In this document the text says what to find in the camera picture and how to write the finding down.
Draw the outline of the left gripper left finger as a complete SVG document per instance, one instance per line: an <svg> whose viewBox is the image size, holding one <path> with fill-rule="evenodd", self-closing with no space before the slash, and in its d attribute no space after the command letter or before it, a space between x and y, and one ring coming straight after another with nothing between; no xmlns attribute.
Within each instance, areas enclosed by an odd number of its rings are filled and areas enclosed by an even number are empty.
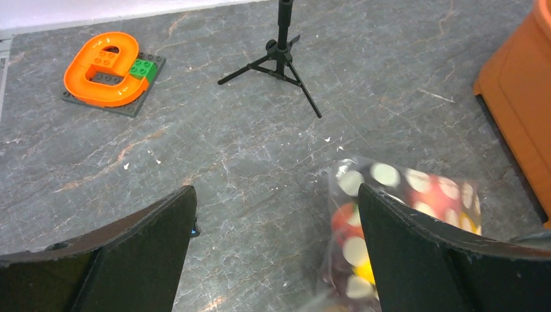
<svg viewBox="0 0 551 312"><path fill-rule="evenodd" d="M2 311L171 311L196 221L192 186L38 252L1 256Z"/></svg>

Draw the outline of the clear dotted zip top bag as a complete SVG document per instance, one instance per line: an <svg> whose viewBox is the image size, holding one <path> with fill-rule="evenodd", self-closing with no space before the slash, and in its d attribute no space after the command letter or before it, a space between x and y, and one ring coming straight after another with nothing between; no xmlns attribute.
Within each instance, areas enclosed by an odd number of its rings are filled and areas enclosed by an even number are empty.
<svg viewBox="0 0 551 312"><path fill-rule="evenodd" d="M472 310L427 229L481 233L478 184L352 157L327 171L331 236L313 311Z"/></svg>

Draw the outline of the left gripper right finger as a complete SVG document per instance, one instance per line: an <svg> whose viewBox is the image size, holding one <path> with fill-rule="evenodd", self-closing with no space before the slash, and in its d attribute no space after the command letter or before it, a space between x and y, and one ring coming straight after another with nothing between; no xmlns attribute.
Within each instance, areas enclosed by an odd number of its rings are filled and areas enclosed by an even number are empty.
<svg viewBox="0 0 551 312"><path fill-rule="evenodd" d="M361 225L383 311L549 311L550 232L502 242L368 185Z"/></svg>

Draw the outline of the yellow lemon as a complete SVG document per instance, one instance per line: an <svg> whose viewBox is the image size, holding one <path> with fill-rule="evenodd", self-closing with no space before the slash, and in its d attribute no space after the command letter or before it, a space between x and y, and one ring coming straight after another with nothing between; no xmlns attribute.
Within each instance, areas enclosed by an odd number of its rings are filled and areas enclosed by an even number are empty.
<svg viewBox="0 0 551 312"><path fill-rule="evenodd" d="M363 278L372 285L375 285L374 273L372 271L372 265L369 257L359 264L353 265L353 272L355 275Z"/></svg>

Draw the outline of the pink peach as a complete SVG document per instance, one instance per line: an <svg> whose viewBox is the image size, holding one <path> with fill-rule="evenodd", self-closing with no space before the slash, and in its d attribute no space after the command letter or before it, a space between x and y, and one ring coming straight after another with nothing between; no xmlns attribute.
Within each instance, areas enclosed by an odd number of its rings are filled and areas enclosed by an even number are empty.
<svg viewBox="0 0 551 312"><path fill-rule="evenodd" d="M342 247L352 237L365 238L357 204L352 201L341 205L331 217L331 230L337 244Z"/></svg>
<svg viewBox="0 0 551 312"><path fill-rule="evenodd" d="M461 212L461 195L456 182L433 174L411 174L407 182L412 191L411 207L441 220L451 220Z"/></svg>

